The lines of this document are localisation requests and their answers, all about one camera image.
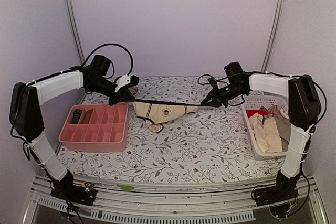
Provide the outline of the cream underwear navy trim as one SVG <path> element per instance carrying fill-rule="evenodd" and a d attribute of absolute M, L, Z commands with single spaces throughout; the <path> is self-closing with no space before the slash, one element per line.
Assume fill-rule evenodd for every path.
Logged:
<path fill-rule="evenodd" d="M 165 101 L 149 101 L 134 99 L 131 102 L 137 118 L 144 120 L 148 128 L 158 134 L 163 131 L 164 124 L 184 115 L 196 113 L 201 104 L 187 104 Z"/>

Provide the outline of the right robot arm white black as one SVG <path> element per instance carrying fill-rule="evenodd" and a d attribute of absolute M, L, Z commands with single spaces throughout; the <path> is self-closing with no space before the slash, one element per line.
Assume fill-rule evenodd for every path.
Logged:
<path fill-rule="evenodd" d="M 212 86 L 201 102 L 202 106 L 228 106 L 229 100 L 251 91 L 262 91 L 287 98 L 291 133 L 288 151 L 283 166 L 276 177 L 276 185 L 266 191 L 276 201 L 292 194 L 298 179 L 302 176 L 302 165 L 308 154 L 311 136 L 316 125 L 324 117 L 327 105 L 321 104 L 319 93 L 323 90 L 310 75 L 282 75 L 272 72 L 245 72 L 239 62 L 232 62 L 225 68 L 229 84 L 219 88 L 218 80 L 211 77 L 207 83 Z"/>

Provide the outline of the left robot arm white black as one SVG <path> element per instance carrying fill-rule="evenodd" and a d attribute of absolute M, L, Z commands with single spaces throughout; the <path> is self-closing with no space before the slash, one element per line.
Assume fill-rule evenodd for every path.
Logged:
<path fill-rule="evenodd" d="M 88 66 L 75 66 L 39 81 L 18 82 L 13 87 L 9 121 L 15 138 L 22 140 L 37 157 L 38 165 L 54 180 L 61 181 L 57 190 L 67 200 L 78 195 L 78 188 L 68 180 L 69 172 L 58 159 L 44 132 L 41 106 L 46 102 L 67 92 L 84 89 L 86 92 L 100 93 L 108 96 L 111 104 L 133 101 L 129 91 L 139 83 L 139 77 L 130 73 L 111 82 L 106 77 L 112 64 L 103 55 L 94 56 Z"/>

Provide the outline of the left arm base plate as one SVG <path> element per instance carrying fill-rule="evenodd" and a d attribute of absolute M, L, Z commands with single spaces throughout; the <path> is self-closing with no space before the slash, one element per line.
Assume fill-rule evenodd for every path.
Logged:
<path fill-rule="evenodd" d="M 93 206 L 97 191 L 94 188 L 89 189 L 86 186 L 82 187 L 70 183 L 64 185 L 55 184 L 50 194 L 55 198 L 65 200 L 67 202 Z"/>

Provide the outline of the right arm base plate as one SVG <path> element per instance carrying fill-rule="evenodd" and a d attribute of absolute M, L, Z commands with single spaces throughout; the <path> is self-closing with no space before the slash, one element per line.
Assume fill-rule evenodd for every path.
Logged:
<path fill-rule="evenodd" d="M 299 196 L 296 188 L 284 193 L 278 191 L 276 186 L 257 185 L 251 192 L 251 198 L 256 202 L 257 206 L 265 206 L 278 202 L 295 199 Z"/>

